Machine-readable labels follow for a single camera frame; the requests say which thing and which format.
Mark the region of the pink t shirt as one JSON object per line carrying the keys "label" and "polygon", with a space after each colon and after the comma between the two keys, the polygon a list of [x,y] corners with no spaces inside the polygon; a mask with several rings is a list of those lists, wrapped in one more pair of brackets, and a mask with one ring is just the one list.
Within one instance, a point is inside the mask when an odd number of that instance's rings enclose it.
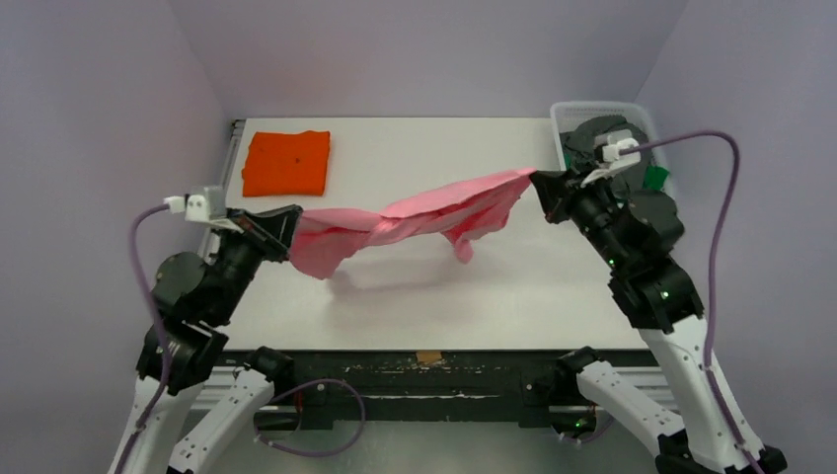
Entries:
{"label": "pink t shirt", "polygon": [[407,197],[379,212],[357,208],[308,209],[290,248],[290,263],[304,275],[328,279],[342,261],[369,247],[439,234],[462,264],[471,242],[503,229],[531,185],[533,168],[502,171]]}

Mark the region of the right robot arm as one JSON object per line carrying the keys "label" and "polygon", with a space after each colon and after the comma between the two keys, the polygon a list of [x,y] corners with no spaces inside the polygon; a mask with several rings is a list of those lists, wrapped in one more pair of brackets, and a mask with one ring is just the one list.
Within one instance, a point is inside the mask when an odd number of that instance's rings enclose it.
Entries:
{"label": "right robot arm", "polygon": [[611,415],[660,473],[779,473],[784,453],[747,422],[714,351],[715,326],[690,276],[671,257],[684,227],[662,192],[616,202],[605,180],[538,171],[531,183],[547,221],[572,222],[608,265],[612,297],[646,343],[674,399],[666,409],[591,348],[561,357],[554,387]]}

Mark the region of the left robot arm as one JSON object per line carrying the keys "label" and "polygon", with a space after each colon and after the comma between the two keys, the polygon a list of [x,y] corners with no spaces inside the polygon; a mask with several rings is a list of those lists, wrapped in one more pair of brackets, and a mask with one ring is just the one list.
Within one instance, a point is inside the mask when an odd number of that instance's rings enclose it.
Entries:
{"label": "left robot arm", "polygon": [[173,212],[169,203],[142,211],[129,227],[129,258],[152,326],[136,364],[134,407],[110,468],[113,473],[162,473],[192,401],[228,342],[218,327],[235,309],[264,262],[289,259],[303,209],[289,205],[267,213],[228,209],[232,228],[215,229],[219,247],[211,262],[193,252],[165,259],[150,284],[137,236],[148,217]]}

